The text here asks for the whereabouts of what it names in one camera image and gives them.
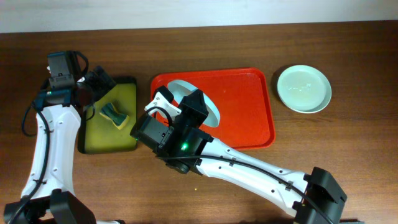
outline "wooden table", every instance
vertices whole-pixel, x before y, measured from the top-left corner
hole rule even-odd
[[[19,199],[35,138],[21,118],[49,76],[46,55],[80,50],[90,67],[137,78],[137,110],[165,72],[256,67],[266,76],[277,133],[250,156],[289,169],[330,171],[346,194],[343,218],[398,223],[398,22],[345,22],[184,29],[0,34],[0,210]],[[287,65],[318,68],[333,96],[316,114],[286,108],[275,77]],[[34,131],[34,116],[28,129]],[[100,220],[238,223],[288,218],[267,200],[222,180],[179,174],[142,144],[133,152],[75,151],[76,196]]]

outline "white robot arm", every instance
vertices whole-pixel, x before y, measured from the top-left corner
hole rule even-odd
[[[148,113],[131,131],[167,166],[182,174],[193,171],[239,185],[268,199],[295,217],[296,223],[339,222],[347,196],[330,173],[317,167],[312,175],[276,167],[203,132],[199,126],[208,112],[201,90],[185,96],[178,108],[172,100],[166,87],[159,88],[145,107]],[[169,126],[151,117],[153,111],[161,112]]]
[[[21,200],[7,204],[4,209],[4,221],[8,224],[42,223],[40,218],[48,210],[53,215],[52,221],[59,224],[96,222],[94,214],[75,197],[73,190],[73,153],[81,121],[75,107],[85,105],[82,102],[86,99],[79,96],[88,96],[88,101],[93,103],[112,89],[114,83],[101,67],[87,73],[87,60],[86,68],[80,71],[77,55],[86,60],[84,55],[74,51],[57,52],[47,57],[51,77],[41,87],[31,106],[37,111],[37,140],[32,168]],[[77,85],[75,80],[82,75],[86,80]]]

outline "green sponge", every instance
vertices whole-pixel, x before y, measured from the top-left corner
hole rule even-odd
[[[115,127],[117,127],[119,130],[125,127],[130,118],[126,114],[119,113],[112,103],[105,104],[105,106],[101,108],[99,114],[112,121]]]

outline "black cable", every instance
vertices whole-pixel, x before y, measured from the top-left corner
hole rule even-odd
[[[304,198],[304,200],[306,200],[313,207],[313,209],[315,209],[315,211],[317,211],[329,224],[334,224],[333,221],[329,218],[329,216],[327,214],[325,214],[323,211],[321,211],[321,209],[318,207],[318,205],[316,205],[316,203],[313,200],[311,200],[307,195],[305,195],[305,193],[303,193],[301,190],[299,190],[298,188],[294,187],[292,184],[288,183],[284,179],[276,176],[275,174],[273,174],[273,173],[271,173],[269,171],[266,171],[264,169],[261,169],[260,167],[254,166],[252,164],[248,164],[248,163],[245,163],[245,162],[240,162],[240,161],[236,161],[236,160],[232,160],[232,159],[221,158],[221,157],[216,157],[216,156],[207,156],[207,155],[179,156],[179,157],[157,157],[157,158],[158,159],[162,159],[162,160],[214,159],[214,160],[218,160],[218,161],[231,162],[233,164],[237,164],[237,165],[245,166],[245,167],[248,167],[248,168],[252,168],[252,169],[254,169],[256,171],[262,172],[263,174],[266,174],[266,175],[272,177],[273,179],[277,180],[278,182],[286,185],[286,187],[292,189],[294,192],[296,192],[302,198]]]
[[[88,72],[88,59],[87,59],[86,56],[84,56],[80,51],[75,51],[75,53],[76,53],[77,55],[79,55],[79,56],[85,61],[85,63],[86,63],[85,68],[81,71],[81,74],[82,74],[83,76],[85,76],[85,75],[87,74],[87,72]]]
[[[171,125],[173,125],[173,119],[172,119],[172,117],[169,115],[169,113],[168,113],[165,109],[163,109],[163,108],[161,108],[161,107],[159,107],[159,106],[153,106],[153,107],[149,108],[149,109],[146,111],[146,113],[149,113],[150,111],[152,111],[152,110],[154,110],[154,109],[158,109],[158,110],[160,110],[161,112],[163,112],[163,113],[166,115],[167,122],[169,123],[169,127],[170,127]]]
[[[28,136],[28,137],[33,137],[33,136],[36,135],[36,134],[28,134],[28,133],[25,131],[25,120],[26,120],[27,114],[29,113],[31,107],[32,107],[32,106],[29,106],[29,107],[26,109],[25,115],[24,115],[24,118],[22,119],[22,124],[21,124],[22,133],[24,133],[24,135],[25,135],[25,136]]]
[[[45,142],[45,154],[44,154],[42,171],[40,173],[39,179],[34,180],[34,181],[36,181],[36,186],[33,188],[33,190],[31,191],[31,193],[28,196],[21,199],[21,201],[23,201],[23,202],[19,205],[18,209],[14,212],[14,214],[12,214],[12,216],[7,224],[13,224],[17,220],[17,217],[19,216],[19,214],[21,214],[21,212],[23,211],[25,206],[29,203],[29,201],[31,200],[33,195],[36,194],[36,192],[40,188],[40,185],[43,184],[45,170],[47,169],[47,163],[49,161],[49,152],[50,152],[50,128],[49,128],[49,124],[47,123],[47,120],[44,118],[44,115],[42,114],[42,112],[38,111],[38,110],[36,110],[36,111],[37,111],[37,114],[39,114],[40,118],[43,120],[44,127],[45,127],[44,131],[47,135],[46,142]]]
[[[91,118],[94,118],[94,115],[95,115],[95,105],[93,105],[93,114],[86,121],[89,121]]]

